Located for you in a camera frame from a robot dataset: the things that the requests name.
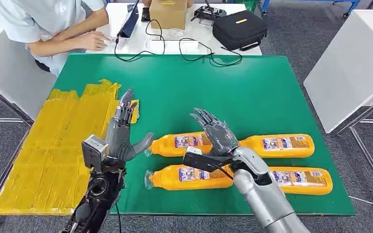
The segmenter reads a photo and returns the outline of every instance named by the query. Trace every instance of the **robotic arm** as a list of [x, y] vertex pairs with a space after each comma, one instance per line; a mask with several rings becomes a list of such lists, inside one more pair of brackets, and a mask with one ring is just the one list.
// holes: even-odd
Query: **robotic arm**
[[230, 164], [234, 185], [266, 232], [308, 233], [262, 158], [250, 148], [239, 147], [225, 122], [205, 110], [195, 110], [200, 116], [190, 115], [204, 129], [213, 147], [209, 155], [187, 150], [183, 164], [209, 172]]
[[70, 220], [60, 233], [97, 233], [117, 201], [121, 189], [125, 187], [125, 164], [148, 148], [153, 133], [131, 145], [130, 123], [136, 103], [129, 89], [120, 99], [115, 115], [108, 124], [105, 141], [91, 135], [82, 143], [84, 162], [92, 168], [88, 188]]

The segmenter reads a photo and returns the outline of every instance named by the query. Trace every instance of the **robotic thumb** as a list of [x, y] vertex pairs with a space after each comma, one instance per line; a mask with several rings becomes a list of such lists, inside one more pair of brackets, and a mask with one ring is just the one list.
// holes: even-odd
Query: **robotic thumb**
[[145, 135], [144, 139], [142, 139], [140, 142], [133, 145], [135, 150], [135, 155], [143, 152], [146, 150], [146, 148], [150, 147], [153, 141], [153, 133], [147, 133]]

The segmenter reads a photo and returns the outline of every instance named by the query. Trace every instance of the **cardboard box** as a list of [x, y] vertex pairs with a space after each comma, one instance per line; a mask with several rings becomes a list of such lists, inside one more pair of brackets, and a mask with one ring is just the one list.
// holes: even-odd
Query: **cardboard box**
[[[187, 15], [187, 0], [152, 0], [149, 7], [152, 19], [156, 19], [162, 29], [185, 29], [185, 17]], [[158, 24], [153, 21], [151, 26], [159, 29]]]

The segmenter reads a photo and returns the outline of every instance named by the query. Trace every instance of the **black cable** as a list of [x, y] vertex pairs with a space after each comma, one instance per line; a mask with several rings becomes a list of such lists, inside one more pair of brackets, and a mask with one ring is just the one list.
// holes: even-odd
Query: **black cable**
[[225, 173], [225, 175], [226, 175], [227, 177], [231, 178], [231, 180], [234, 179], [234, 177], [232, 177], [232, 176], [231, 176], [227, 171], [225, 171], [224, 168], [222, 168], [222, 167], [220, 167], [220, 166], [218, 166], [218, 165], [216, 165], [216, 164], [213, 164], [213, 166], [216, 167], [216, 168], [218, 168], [219, 170], [221, 170], [223, 173]]
[[198, 58], [195, 58], [195, 59], [187, 59], [187, 58], [182, 54], [182, 50], [181, 50], [181, 41], [183, 41], [183, 40], [189, 40], [189, 41], [197, 41], [197, 40], [194, 40], [194, 39], [192, 39], [192, 38], [188, 38], [188, 37], [184, 37], [184, 38], [181, 38], [181, 39], [179, 40], [179, 53], [180, 53], [180, 55], [182, 56], [182, 58], [183, 58], [184, 60], [188, 61], [188, 62], [195, 62], [195, 61], [197, 61], [197, 60], [199, 60], [199, 59], [201, 59], [201, 58], [203, 58], [203, 57], [205, 57], [205, 56], [209, 56], [209, 57], [210, 57], [210, 61], [214, 62], [215, 64], [217, 64], [217, 65], [219, 65], [219, 66], [221, 66], [221, 67], [230, 67], [230, 66], [237, 65], [237, 64], [241, 63], [241, 61], [242, 61], [242, 55], [241, 55], [241, 54], [239, 54], [239, 53], [237, 53], [237, 52], [234, 52], [234, 51], [227, 50], [227, 49], [224, 48], [224, 47], [221, 47], [221, 49], [223, 49], [223, 50], [227, 50], [227, 51], [229, 51], [229, 52], [232, 52], [232, 53], [235, 53], [236, 55], [238, 55], [238, 56], [239, 56], [239, 60], [236, 61], [236, 62], [230, 63], [230, 64], [222, 64], [222, 63], [218, 63], [218, 62], [215, 61], [215, 59], [214, 59], [214, 56], [213, 56], [213, 55], [214, 55], [215, 53], [212, 51], [212, 49], [211, 49], [210, 47], [204, 45], [204, 44], [201, 43], [200, 41], [197, 41], [197, 42], [198, 42], [200, 45], [202, 45], [202, 46], [204, 46], [205, 48], [207, 48], [207, 49], [210, 51], [210, 53], [205, 54], [205, 55], [201, 55], [201, 56], [199, 56]]
[[119, 209], [118, 209], [118, 205], [117, 205], [116, 202], [115, 202], [115, 207], [116, 207], [116, 209], [117, 209], [117, 213], [118, 213], [119, 233], [122, 233], [122, 227], [121, 227], [121, 215], [119, 214]]
[[[161, 32], [160, 35], [158, 35], [158, 34], [150, 34], [150, 33], [148, 33], [148, 27], [149, 27], [149, 25], [151, 24], [152, 21], [155, 21], [156, 23], [158, 23], [159, 30], [160, 30], [160, 32]], [[159, 39], [162, 40], [163, 43], [164, 43], [164, 51], [162, 52], [162, 55], [165, 54], [165, 39], [164, 39], [164, 37], [162, 36], [162, 27], [161, 27], [161, 24], [159, 24], [158, 20], [156, 20], [156, 19], [151, 19], [151, 20], [148, 22], [147, 27], [145, 28], [145, 33], [146, 33], [147, 35], [155, 35], [155, 36], [159, 36]], [[134, 55], [133, 57], [131, 57], [131, 58], [129, 58], [129, 59], [123, 59], [123, 58], [121, 58], [121, 57], [118, 57], [118, 55], [117, 55], [117, 45], [118, 45], [118, 43], [119, 43], [119, 34], [120, 34], [120, 32], [117, 34], [117, 39], [115, 40], [114, 55], [115, 55], [116, 58], [120, 59], [121, 61], [124, 61], [124, 62], [133, 62], [133, 61], [136, 60], [135, 58], [137, 58], [139, 55], [141, 55], [142, 53], [145, 53], [145, 52], [147, 52], [147, 53], [149, 53], [149, 54], [152, 54], [152, 55], [157, 55], [156, 53], [153, 53], [153, 52], [150, 52], [150, 51], [144, 50], [144, 51], [142, 51], [142, 52], [140, 52], [140, 53]]]
[[[148, 27], [149, 27], [149, 25], [151, 24], [152, 21], [155, 21], [155, 22], [158, 24], [158, 26], [159, 26], [159, 30], [160, 30], [160, 34], [159, 34], [159, 35], [158, 35], [158, 34], [151, 34], [151, 33], [148, 33]], [[129, 59], [123, 59], [123, 58], [119, 57], [119, 56], [117, 55], [117, 45], [118, 45], [118, 43], [119, 43], [119, 35], [120, 35], [120, 33], [121, 33], [121, 32], [119, 32], [119, 33], [117, 34], [117, 39], [115, 40], [114, 55], [115, 55], [116, 58], [120, 59], [121, 61], [124, 61], [124, 62], [133, 62], [133, 61], [136, 60], [136, 58], [137, 58], [139, 55], [141, 55], [141, 54], [143, 54], [143, 53], [149, 53], [149, 54], [152, 54], [152, 55], [157, 55], [156, 53], [153, 53], [153, 52], [150, 52], [150, 51], [144, 50], [144, 51], [142, 51], [142, 52], [140, 52], [140, 53], [134, 55], [133, 57], [131, 57], [131, 58], [129, 58]], [[164, 39], [164, 37], [162, 36], [162, 27], [161, 27], [161, 24], [159, 24], [158, 20], [156, 20], [156, 19], [151, 19], [151, 20], [148, 22], [147, 27], [145, 28], [145, 33], [146, 33], [147, 35], [159, 36], [159, 39], [162, 40], [162, 42], [164, 43], [164, 51], [162, 52], [162, 55], [165, 54], [165, 48], [166, 48], [166, 47], [165, 47], [165, 39]], [[227, 51], [229, 51], [229, 52], [232, 52], [232, 53], [238, 55], [238, 56], [239, 56], [239, 60], [236, 61], [236, 62], [230, 63], [230, 64], [222, 64], [222, 63], [219, 63], [219, 62], [215, 61], [214, 56], [213, 56], [215, 53], [212, 51], [212, 49], [211, 49], [210, 47], [204, 45], [204, 44], [201, 43], [200, 41], [197, 41], [197, 42], [198, 42], [200, 45], [202, 45], [202, 46], [204, 46], [205, 48], [207, 48], [207, 49], [210, 51], [210, 53], [208, 53], [208, 54], [204, 54], [204, 55], [201, 55], [201, 56], [199, 56], [198, 58], [195, 58], [195, 59], [187, 59], [187, 58], [182, 54], [182, 51], [181, 51], [181, 41], [183, 41], [183, 40], [190, 40], [190, 41], [197, 41], [197, 40], [192, 39], [192, 38], [188, 38], [188, 37], [184, 37], [184, 38], [181, 38], [181, 39], [179, 40], [179, 53], [180, 53], [180, 55], [182, 56], [182, 58], [183, 58], [184, 60], [188, 61], [188, 62], [195, 62], [195, 61], [197, 61], [197, 60], [199, 60], [199, 59], [201, 59], [201, 58], [203, 58], [203, 57], [209, 56], [209, 59], [210, 59], [209, 61], [210, 61], [210, 62], [212, 61], [213, 63], [215, 63], [215, 64], [217, 64], [217, 65], [219, 65], [219, 66], [221, 66], [221, 67], [230, 67], [230, 66], [237, 65], [237, 64], [241, 63], [241, 61], [242, 61], [242, 55], [241, 55], [241, 54], [239, 54], [239, 53], [237, 53], [237, 52], [234, 52], [234, 51], [227, 50], [227, 49], [224, 48], [224, 47], [221, 47], [221, 49], [223, 49], [223, 50], [227, 50]]]

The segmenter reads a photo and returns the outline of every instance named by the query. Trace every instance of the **yellow tape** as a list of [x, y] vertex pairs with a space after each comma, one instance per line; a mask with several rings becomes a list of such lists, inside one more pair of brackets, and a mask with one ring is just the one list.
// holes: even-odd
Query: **yellow tape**
[[91, 134], [105, 137], [119, 88], [101, 80], [88, 84], [81, 98], [75, 91], [51, 92], [2, 188], [0, 215], [72, 214], [89, 178], [81, 143]]
[[242, 19], [242, 20], [239, 20], [239, 21], [237, 21], [237, 22], [235, 22], [235, 23], [238, 24], [238, 23], [243, 23], [243, 22], [245, 22], [245, 21], [247, 21], [246, 18], [245, 18], [245, 19]]

